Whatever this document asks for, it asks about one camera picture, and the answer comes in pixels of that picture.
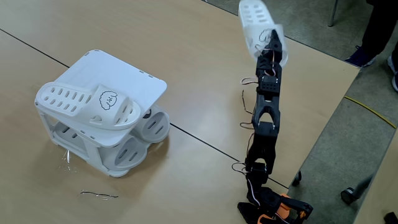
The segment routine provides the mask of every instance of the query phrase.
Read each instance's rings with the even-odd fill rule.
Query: wire
[[[344,98],[346,98],[347,100],[351,100],[352,102],[354,102],[354,103],[356,103],[356,104],[358,104],[358,105],[363,106],[364,108],[366,108],[367,110],[369,110],[370,112],[374,113],[376,116],[378,116],[379,118],[381,118],[383,121],[385,121],[387,124],[390,124],[391,127],[393,127],[394,129],[397,129],[397,126],[396,126],[396,125],[394,125],[391,121],[389,121],[387,118],[383,117],[383,115],[379,114],[379,113],[378,113],[377,111],[375,111],[374,109],[372,109],[372,108],[366,106],[365,104],[359,102],[358,100],[352,99],[352,98],[349,97],[349,96],[344,96]]]
[[[252,125],[251,122],[240,122],[240,123],[239,123],[239,126],[240,126],[241,128],[244,128],[244,129],[254,130],[253,127],[247,127],[247,126],[243,126],[243,125]]]
[[[241,79],[241,84],[242,84],[242,85],[247,85],[247,84],[251,84],[251,83],[258,83],[257,81],[243,82],[243,81],[245,81],[245,80],[247,80],[247,79],[249,79],[249,78],[257,78],[257,77],[246,77],[246,78],[242,78],[242,79]]]
[[[249,141],[248,141],[248,149],[246,150],[246,157],[247,157],[248,154],[249,154],[250,140],[251,140],[251,138],[252,138],[253,136],[254,136],[254,133],[251,133],[250,138],[249,138]]]
[[[284,220],[278,213],[275,212],[275,215],[278,216],[284,223],[290,224],[286,220]]]
[[[250,183],[250,188],[251,188],[251,195],[253,196],[253,199],[259,204],[259,206],[260,206],[260,202],[259,201],[257,201],[257,199],[255,198],[255,196],[254,196],[254,192],[253,192],[253,186],[251,185],[251,182],[250,182],[250,180],[248,179],[248,181],[249,181],[249,183]]]
[[[107,196],[107,197],[112,197],[112,198],[119,197],[119,196],[113,196],[113,195],[107,195],[107,194],[97,194],[97,193],[89,192],[89,191],[82,191],[82,192],[80,192],[80,194],[93,194],[93,195],[96,195],[96,196]]]
[[[243,97],[243,93],[244,93],[244,90],[242,90],[242,102],[243,102],[243,108],[244,108],[244,110],[245,110],[246,112],[248,112],[249,114],[253,114],[252,112],[248,111],[248,109],[246,109],[246,104],[244,103],[244,97]]]
[[[247,172],[244,172],[244,171],[243,171],[243,169],[244,169],[245,167],[243,167],[241,170],[237,170],[237,169],[234,168],[234,165],[235,165],[235,164],[242,164],[242,165],[245,165],[245,166],[246,166],[246,164],[245,164],[244,162],[234,162],[234,163],[232,164],[231,168],[232,168],[232,170],[234,170],[234,171],[236,171],[236,172],[240,172],[240,173],[243,174],[243,175],[246,175],[246,174],[247,174]]]

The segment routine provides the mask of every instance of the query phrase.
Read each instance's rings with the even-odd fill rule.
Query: floor
[[[328,27],[332,0],[263,0],[285,35],[338,59],[361,45],[372,6],[365,0],[340,1],[335,25]],[[207,0],[237,15],[239,0]],[[398,124],[398,94],[391,87],[386,59],[398,41],[395,29],[375,64],[362,69],[347,96]],[[362,200],[344,204],[340,192],[374,173],[395,129],[363,107],[343,99],[302,166],[303,180],[289,195],[315,208],[306,223],[352,223]]]

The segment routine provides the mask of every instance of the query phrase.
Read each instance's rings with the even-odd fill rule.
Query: slot
[[[63,131],[62,131],[62,133],[65,133],[65,132],[67,132],[69,130],[69,127],[66,127]]]
[[[122,154],[120,154],[120,156],[119,156],[119,159],[121,159],[125,155],[126,152],[127,152],[127,149],[123,150]]]
[[[156,121],[154,121],[152,124],[150,124],[149,126],[148,126],[148,129],[150,129],[151,127],[153,127],[153,125],[155,125],[156,124]]]
[[[129,161],[132,161],[134,158],[135,158],[135,156],[138,154],[138,152],[135,152],[133,155],[132,155],[132,157],[129,159]]]
[[[159,130],[156,131],[155,134],[159,133],[163,129],[163,126],[159,128]]]

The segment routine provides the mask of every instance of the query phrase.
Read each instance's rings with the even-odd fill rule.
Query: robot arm
[[[265,17],[269,16],[271,18],[264,3],[260,0],[242,0],[239,4],[239,12],[241,12],[242,2],[254,3],[255,6],[262,7],[266,10]],[[250,203],[241,202],[238,204],[238,208],[247,223],[299,224],[311,214],[313,210],[311,205],[287,196],[281,196],[270,188],[262,187],[262,184],[267,182],[268,175],[272,173],[275,161],[275,145],[280,126],[279,95],[282,81],[280,63],[283,59],[282,49],[284,48],[283,41],[281,42],[279,39],[277,29],[264,29],[261,35],[265,31],[270,33],[266,37],[267,44],[261,50],[258,50],[260,45],[256,44],[255,48],[258,53],[252,54],[257,57],[256,76],[258,87],[256,88],[256,105],[251,119],[254,127],[254,138],[245,159],[248,185],[247,198]],[[253,46],[254,43],[251,40],[253,38],[249,39],[246,36],[246,43],[251,42],[251,46]],[[260,121],[264,113],[270,114],[272,123]],[[258,159],[264,159],[266,163],[256,162]],[[291,209],[297,211],[296,218],[288,217]]]

